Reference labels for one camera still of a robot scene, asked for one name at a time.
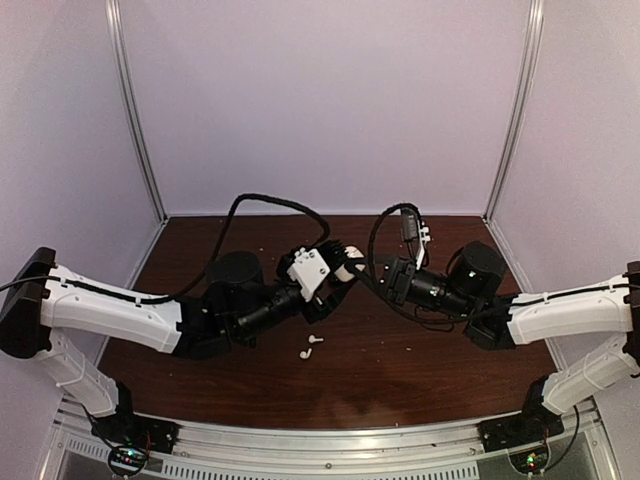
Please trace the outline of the white earbud charging case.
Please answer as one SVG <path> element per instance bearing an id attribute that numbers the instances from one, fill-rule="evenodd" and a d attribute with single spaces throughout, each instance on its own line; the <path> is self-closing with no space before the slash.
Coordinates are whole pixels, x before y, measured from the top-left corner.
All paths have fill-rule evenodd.
<path id="1" fill-rule="evenodd" d="M 343 264 L 336 270 L 335 277 L 342 283 L 348 283 L 356 278 L 355 271 L 363 271 L 364 254 L 354 245 L 345 247 L 346 259 Z"/>

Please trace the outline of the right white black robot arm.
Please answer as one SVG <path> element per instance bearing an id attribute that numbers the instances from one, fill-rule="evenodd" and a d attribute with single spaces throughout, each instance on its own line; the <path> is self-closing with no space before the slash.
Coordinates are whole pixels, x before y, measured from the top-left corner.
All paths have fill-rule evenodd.
<path id="1" fill-rule="evenodd" d="M 474 241 L 451 257 L 443 274 L 420 259 L 366 257 L 348 250 L 347 268 L 373 273 L 374 291 L 393 307 L 411 304 L 464 323 L 465 335 L 484 350 L 507 350 L 552 337 L 611 333 L 605 343 L 570 367 L 533 382 L 513 419 L 519 440 L 530 442 L 594 393 L 639 374 L 639 265 L 604 282 L 573 290 L 500 295 L 507 270 L 489 245 Z"/>

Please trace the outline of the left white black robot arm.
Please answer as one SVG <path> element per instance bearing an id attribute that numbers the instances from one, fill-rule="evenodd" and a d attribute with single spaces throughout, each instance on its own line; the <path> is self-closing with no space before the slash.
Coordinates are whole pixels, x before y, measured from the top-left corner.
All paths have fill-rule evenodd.
<path id="1" fill-rule="evenodd" d="M 1 350 L 40 361 L 91 419 L 104 423 L 121 443 L 133 444 L 143 436 L 144 424 L 133 413 L 129 389 L 88 361 L 65 329 L 206 360 L 234 344 L 252 347 L 261 334 L 296 315 L 308 323 L 325 319 L 356 279 L 346 262 L 363 257 L 339 241 L 301 247 L 282 257 L 278 279 L 268 285 L 257 256 L 234 251 L 207 268 L 201 296 L 170 298 L 88 280 L 57 264 L 54 250 L 41 247 L 5 288 Z"/>

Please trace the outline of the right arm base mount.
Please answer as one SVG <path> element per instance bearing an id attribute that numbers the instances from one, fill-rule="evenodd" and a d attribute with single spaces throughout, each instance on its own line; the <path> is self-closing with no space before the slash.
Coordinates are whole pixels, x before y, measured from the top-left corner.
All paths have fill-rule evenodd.
<path id="1" fill-rule="evenodd" d="M 552 413 L 525 413 L 484 420 L 478 432 L 485 452 L 513 449 L 541 442 L 564 432 L 560 416 Z"/>

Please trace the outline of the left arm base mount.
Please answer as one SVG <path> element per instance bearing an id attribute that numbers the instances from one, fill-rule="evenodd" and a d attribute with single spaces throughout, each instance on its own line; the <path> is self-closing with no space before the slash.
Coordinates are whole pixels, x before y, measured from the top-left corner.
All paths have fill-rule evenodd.
<path id="1" fill-rule="evenodd" d="M 106 417 L 88 417 L 91 433 L 107 446 L 131 446 L 143 452 L 171 454 L 179 425 L 134 413 L 115 413 Z"/>

